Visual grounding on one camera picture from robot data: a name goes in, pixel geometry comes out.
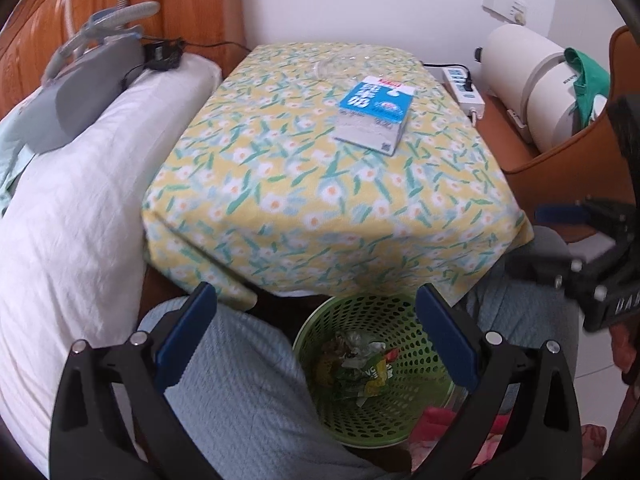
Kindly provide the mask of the light blue trouser legs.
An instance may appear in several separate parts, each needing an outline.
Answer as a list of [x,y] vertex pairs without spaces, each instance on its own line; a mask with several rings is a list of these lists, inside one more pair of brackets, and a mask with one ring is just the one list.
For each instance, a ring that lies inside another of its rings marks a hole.
[[[549,339],[574,370],[576,304],[552,287],[514,280],[498,260],[456,305],[511,344]],[[387,479],[321,426],[306,379],[280,330],[219,306],[180,382],[166,399],[209,463],[226,479]]]

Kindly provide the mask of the white power strip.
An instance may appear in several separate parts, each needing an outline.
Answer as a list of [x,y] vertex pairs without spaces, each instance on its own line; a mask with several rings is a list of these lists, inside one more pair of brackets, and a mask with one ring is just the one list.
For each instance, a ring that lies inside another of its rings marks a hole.
[[472,122],[484,118],[485,101],[480,96],[469,70],[462,65],[451,65],[442,68],[442,81],[450,96],[458,103],[460,110]]

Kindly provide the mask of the white pillow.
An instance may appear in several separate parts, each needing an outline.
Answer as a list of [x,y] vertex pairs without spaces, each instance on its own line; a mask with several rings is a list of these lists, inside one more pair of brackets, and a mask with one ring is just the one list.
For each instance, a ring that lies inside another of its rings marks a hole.
[[120,344],[145,272],[143,197],[220,68],[145,72],[78,138],[35,157],[1,221],[1,417],[40,471],[72,343]]

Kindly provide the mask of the trash in basket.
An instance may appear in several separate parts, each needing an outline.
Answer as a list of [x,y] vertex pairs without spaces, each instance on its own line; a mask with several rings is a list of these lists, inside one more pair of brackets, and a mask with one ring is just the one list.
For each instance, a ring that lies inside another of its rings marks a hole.
[[322,344],[311,378],[329,400],[352,401],[362,408],[388,389],[399,357],[399,348],[372,334],[358,330],[336,333]]

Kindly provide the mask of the blue white milk carton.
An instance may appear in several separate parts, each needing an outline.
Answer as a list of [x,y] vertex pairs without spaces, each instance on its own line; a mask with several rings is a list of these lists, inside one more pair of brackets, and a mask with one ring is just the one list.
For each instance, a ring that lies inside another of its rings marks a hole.
[[416,89],[367,76],[338,103],[335,139],[392,156],[404,132]]

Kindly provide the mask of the green cloth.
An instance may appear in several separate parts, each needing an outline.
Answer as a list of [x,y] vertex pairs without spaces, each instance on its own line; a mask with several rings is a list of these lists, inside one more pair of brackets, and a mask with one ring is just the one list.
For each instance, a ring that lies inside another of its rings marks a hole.
[[567,65],[576,73],[573,82],[579,128],[585,129],[603,111],[610,94],[610,74],[584,52],[564,50]]

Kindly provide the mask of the green mesh trash basket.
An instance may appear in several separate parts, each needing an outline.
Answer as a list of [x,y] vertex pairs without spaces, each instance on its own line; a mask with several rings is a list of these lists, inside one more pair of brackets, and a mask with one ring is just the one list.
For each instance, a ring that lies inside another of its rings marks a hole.
[[326,300],[293,350],[322,426],[351,448],[405,442],[426,408],[463,396],[406,296]]

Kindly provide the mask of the brown leather chair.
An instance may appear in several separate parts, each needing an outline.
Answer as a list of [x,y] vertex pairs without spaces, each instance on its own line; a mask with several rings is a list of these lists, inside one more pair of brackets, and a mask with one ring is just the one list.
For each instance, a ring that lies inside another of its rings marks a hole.
[[541,205],[573,203],[584,197],[633,203],[629,169],[617,146],[606,107],[626,93],[639,90],[639,47],[627,29],[610,41],[611,76],[608,102],[587,128],[541,153],[527,143],[510,121],[502,102],[488,88],[485,114],[477,129],[498,160],[521,208],[532,216]]

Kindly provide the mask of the yellow floral tablecloth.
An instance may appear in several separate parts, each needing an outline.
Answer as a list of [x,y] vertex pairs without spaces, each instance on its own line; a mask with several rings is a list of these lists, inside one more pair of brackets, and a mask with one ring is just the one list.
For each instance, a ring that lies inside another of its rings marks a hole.
[[[337,140],[367,76],[416,94],[396,151]],[[149,263],[226,304],[273,294],[464,296],[534,236],[488,146],[412,54],[364,44],[256,48],[184,130],[142,205]]]

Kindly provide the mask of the brown wooden headboard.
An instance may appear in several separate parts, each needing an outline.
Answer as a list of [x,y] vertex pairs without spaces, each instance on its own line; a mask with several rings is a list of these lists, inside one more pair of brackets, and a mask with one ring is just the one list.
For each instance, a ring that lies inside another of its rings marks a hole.
[[147,35],[186,40],[225,75],[247,56],[242,0],[20,0],[1,31],[2,112],[39,86],[54,51],[93,13],[143,1],[160,5],[141,22]]

